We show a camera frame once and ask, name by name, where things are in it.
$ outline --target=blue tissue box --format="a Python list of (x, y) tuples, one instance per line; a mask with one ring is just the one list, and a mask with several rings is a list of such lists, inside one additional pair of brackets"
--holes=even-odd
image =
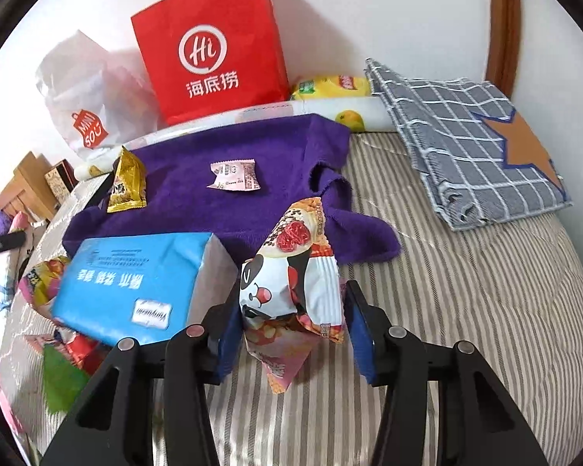
[(107, 345), (125, 337), (151, 344), (201, 322), (236, 278), (212, 233), (89, 238), (65, 271), (52, 315)]

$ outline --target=small box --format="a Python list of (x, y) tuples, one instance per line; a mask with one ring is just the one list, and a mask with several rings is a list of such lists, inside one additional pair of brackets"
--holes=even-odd
[(70, 192), (78, 183), (73, 176), (72, 166), (66, 160), (62, 160), (48, 171), (45, 174), (45, 181), (61, 205), (65, 203)]

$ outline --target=purple towel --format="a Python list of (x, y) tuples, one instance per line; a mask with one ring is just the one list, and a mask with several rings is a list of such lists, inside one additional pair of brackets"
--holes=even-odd
[[(85, 238), (211, 231), (241, 264), (292, 203), (321, 196), (339, 263), (387, 261), (400, 252), (393, 229), (350, 211), (351, 187), (339, 174), (348, 149), (349, 130), (318, 115), (236, 124), (144, 147), (135, 154), (147, 169), (147, 206), (115, 214), (84, 209), (63, 246), (73, 257)], [(211, 163), (246, 159), (255, 160), (260, 190), (207, 188), (215, 179)]]

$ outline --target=screw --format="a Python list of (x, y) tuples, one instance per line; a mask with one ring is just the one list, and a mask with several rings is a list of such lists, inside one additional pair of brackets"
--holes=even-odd
[(472, 354), (475, 352), (475, 346), (471, 342), (458, 342), (457, 349), (463, 354)]
[(199, 338), (203, 333), (205, 333), (205, 328), (200, 324), (192, 324), (186, 328), (186, 334), (190, 338)]
[(408, 331), (406, 331), (400, 325), (392, 325), (391, 327), (389, 327), (389, 334), (393, 338), (404, 338), (404, 336), (406, 336), (408, 334)]
[(119, 347), (119, 350), (130, 350), (132, 347), (134, 347), (134, 339), (123, 338), (122, 340), (119, 340), (117, 346)]

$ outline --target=hi logo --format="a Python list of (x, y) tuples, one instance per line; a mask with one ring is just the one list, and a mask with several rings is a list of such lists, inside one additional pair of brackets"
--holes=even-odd
[(199, 24), (179, 42), (179, 59), (186, 70), (206, 75), (216, 70), (227, 55), (227, 39), (218, 28)]

